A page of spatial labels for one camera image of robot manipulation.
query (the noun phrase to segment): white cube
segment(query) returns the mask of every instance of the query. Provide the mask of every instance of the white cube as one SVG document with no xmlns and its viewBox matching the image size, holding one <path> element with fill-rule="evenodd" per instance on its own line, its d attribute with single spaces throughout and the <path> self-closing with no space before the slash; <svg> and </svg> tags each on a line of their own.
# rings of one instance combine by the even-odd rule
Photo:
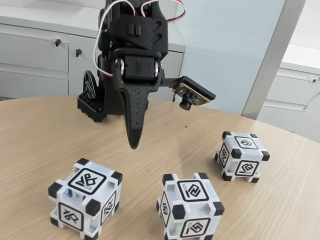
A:
<svg viewBox="0 0 320 240">
<path fill-rule="evenodd" d="M 222 142 L 215 160 L 221 163 L 223 179 L 234 181 L 239 177 L 257 183 L 260 179 L 259 167 L 270 159 L 258 137 L 255 134 L 224 131 Z"/>
<path fill-rule="evenodd" d="M 162 178 L 163 194 L 156 203 L 164 224 L 165 240 L 211 240 L 224 213 L 215 189 L 204 172 L 179 180 L 176 174 Z"/>
<path fill-rule="evenodd" d="M 96 240 L 102 225 L 119 207 L 123 175 L 81 158 L 66 180 L 58 179 L 48 189 L 56 203 L 51 223 L 80 232 L 85 240 Z"/>
</svg>

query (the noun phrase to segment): robotic arm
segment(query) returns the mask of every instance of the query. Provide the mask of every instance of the robotic arm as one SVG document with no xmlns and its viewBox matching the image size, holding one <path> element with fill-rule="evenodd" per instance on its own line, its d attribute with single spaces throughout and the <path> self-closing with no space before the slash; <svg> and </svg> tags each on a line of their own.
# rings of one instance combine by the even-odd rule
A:
<svg viewBox="0 0 320 240">
<path fill-rule="evenodd" d="M 106 0 L 107 6 L 112 2 Z M 157 1 L 144 7 L 145 17 L 137 14 L 145 0 L 129 2 L 135 8 L 135 15 L 126 2 L 115 4 L 104 20 L 105 9 L 100 11 L 99 85 L 92 72 L 86 71 L 83 93 L 78 96 L 77 104 L 95 122 L 101 122 L 107 115 L 124 115 L 129 144 L 136 149 L 149 93 L 157 92 L 159 87 L 172 88 L 182 97 L 180 106 L 185 110 L 190 110 L 192 105 L 209 103 L 216 96 L 186 76 L 165 78 L 161 60 L 169 51 L 168 22 Z"/>
</svg>

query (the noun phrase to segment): white wall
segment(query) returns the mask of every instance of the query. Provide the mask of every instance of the white wall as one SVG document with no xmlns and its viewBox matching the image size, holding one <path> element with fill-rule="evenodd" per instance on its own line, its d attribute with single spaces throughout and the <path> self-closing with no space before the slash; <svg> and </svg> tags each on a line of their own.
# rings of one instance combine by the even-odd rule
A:
<svg viewBox="0 0 320 240">
<path fill-rule="evenodd" d="M 320 0 L 306 0 L 290 43 L 320 49 Z"/>
<path fill-rule="evenodd" d="M 66 4 L 78 5 L 87 8 L 102 9 L 106 5 L 106 0 L 46 0 L 52 2 L 61 2 Z M 174 18 L 177 12 L 177 4 L 170 0 L 161 0 L 160 7 L 164 16 Z"/>
<path fill-rule="evenodd" d="M 285 0 L 184 0 L 181 75 L 217 95 L 208 107 L 240 115 Z"/>
</svg>

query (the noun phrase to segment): printed symbol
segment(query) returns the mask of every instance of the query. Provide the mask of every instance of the printed symbol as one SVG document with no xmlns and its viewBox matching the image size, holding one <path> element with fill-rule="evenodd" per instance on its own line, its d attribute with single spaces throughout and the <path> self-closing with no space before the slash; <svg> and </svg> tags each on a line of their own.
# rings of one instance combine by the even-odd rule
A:
<svg viewBox="0 0 320 240">
<path fill-rule="evenodd" d="M 104 214 L 108 215 L 111 212 L 113 207 L 114 207 L 114 205 L 112 204 L 112 202 L 109 202 L 108 205 L 104 209 Z"/>
<path fill-rule="evenodd" d="M 247 141 L 247 140 L 245 140 L 245 139 L 242 140 L 241 143 L 242 143 L 243 145 L 245 145 L 245 146 L 251 146 L 251 145 L 252 145 L 251 142 L 249 142 L 249 141 Z"/>
<path fill-rule="evenodd" d="M 234 174 L 236 176 L 252 177 L 253 175 L 255 175 L 258 166 L 258 161 L 242 160 L 239 162 Z"/>
<path fill-rule="evenodd" d="M 199 180 L 182 180 L 177 182 L 179 191 L 184 201 L 200 202 L 209 200 L 204 185 Z"/>
<path fill-rule="evenodd" d="M 222 144 L 222 147 L 221 147 L 221 150 L 220 150 L 220 153 L 219 153 L 219 159 L 220 159 L 220 162 L 222 164 L 222 166 L 225 168 L 226 165 L 227 165 L 227 162 L 228 162 L 228 159 L 229 159 L 229 151 L 227 149 L 227 146 L 226 144 Z"/>
<path fill-rule="evenodd" d="M 89 168 L 79 170 L 68 182 L 68 186 L 85 194 L 94 194 L 106 181 L 107 177 Z"/>
<path fill-rule="evenodd" d="M 227 157 L 227 151 L 225 149 L 222 150 L 222 157 L 224 159 Z"/>
<path fill-rule="evenodd" d="M 63 215 L 65 219 L 67 219 L 68 221 L 72 220 L 74 221 L 75 224 L 77 224 L 77 221 L 79 220 L 79 218 L 74 213 L 67 211 L 65 209 L 64 209 Z"/>
<path fill-rule="evenodd" d="M 167 198 L 166 192 L 163 192 L 163 194 L 162 194 L 160 206 L 161 206 L 162 220 L 163 220 L 164 226 L 167 227 L 168 223 L 169 223 L 171 209 L 170 209 L 170 205 L 169 205 L 169 202 L 168 202 L 168 198 Z"/>
<path fill-rule="evenodd" d="M 91 190 L 92 185 L 96 184 L 97 177 L 91 178 L 90 173 L 85 174 L 84 176 L 81 176 L 80 181 L 76 181 L 75 184 L 80 185 L 81 187 L 84 187 L 86 189 Z"/>
<path fill-rule="evenodd" d="M 198 187 L 197 185 L 195 184 L 192 184 L 191 187 L 189 187 L 189 189 L 187 190 L 187 186 L 185 184 L 182 184 L 183 186 L 183 189 L 185 191 L 185 194 L 188 198 L 190 198 L 190 194 L 194 197 L 198 197 L 201 190 L 200 190 L 200 187 Z"/>
<path fill-rule="evenodd" d="M 101 220 L 100 225 L 102 226 L 107 218 L 111 215 L 112 211 L 115 209 L 116 205 L 116 194 L 117 192 L 114 191 L 111 197 L 106 201 L 103 208 L 101 209 Z"/>
<path fill-rule="evenodd" d="M 164 215 L 168 215 L 168 207 L 165 202 L 162 204 L 162 212 Z"/>
<path fill-rule="evenodd" d="M 202 231 L 203 228 L 204 226 L 200 222 L 197 222 L 192 225 L 191 230 L 197 234 L 198 232 Z"/>
<path fill-rule="evenodd" d="M 236 143 L 239 145 L 242 149 L 258 149 L 255 141 L 246 136 L 235 136 L 234 137 Z"/>
<path fill-rule="evenodd" d="M 58 216 L 61 222 L 82 232 L 84 230 L 84 215 L 81 211 L 62 202 L 58 203 Z"/>
<path fill-rule="evenodd" d="M 254 166 L 252 164 L 246 163 L 244 165 L 241 166 L 243 171 L 239 171 L 239 173 L 241 174 L 249 174 L 250 170 L 254 168 Z"/>
<path fill-rule="evenodd" d="M 190 219 L 184 222 L 180 237 L 191 238 L 203 236 L 207 233 L 210 224 L 210 218 Z"/>
</svg>

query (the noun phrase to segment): cabinet drawer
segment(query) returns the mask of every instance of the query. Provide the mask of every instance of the cabinet drawer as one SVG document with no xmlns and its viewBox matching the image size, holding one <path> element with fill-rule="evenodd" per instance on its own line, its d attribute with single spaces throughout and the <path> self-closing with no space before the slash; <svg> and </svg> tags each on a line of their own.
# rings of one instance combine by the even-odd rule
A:
<svg viewBox="0 0 320 240">
<path fill-rule="evenodd" d="M 0 70 L 0 97 L 68 96 L 68 78 Z"/>
<path fill-rule="evenodd" d="M 303 111 L 263 106 L 257 120 L 295 133 L 304 124 L 305 114 Z"/>
<path fill-rule="evenodd" d="M 68 44 L 0 34 L 0 63 L 68 72 Z"/>
<path fill-rule="evenodd" d="M 319 78 L 317 74 L 279 68 L 266 99 L 307 105 L 319 90 Z"/>
</svg>

